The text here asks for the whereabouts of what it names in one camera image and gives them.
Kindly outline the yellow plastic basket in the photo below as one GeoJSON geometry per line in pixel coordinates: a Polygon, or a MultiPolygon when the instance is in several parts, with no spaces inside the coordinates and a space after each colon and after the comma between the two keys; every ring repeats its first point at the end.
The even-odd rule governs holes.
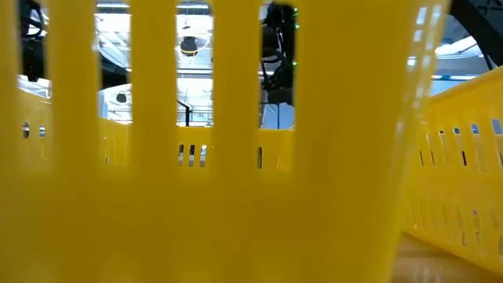
{"type": "Polygon", "coordinates": [[[503,66],[428,97],[406,233],[503,276],[503,66]]]}
{"type": "Polygon", "coordinates": [[[263,0],[209,0],[214,125],[178,166],[177,0],[130,0],[129,163],[100,154],[95,0],[45,0],[53,121],[30,161],[16,0],[0,0],[0,283],[387,283],[404,173],[450,0],[299,10],[290,168],[259,144],[263,0]]]}

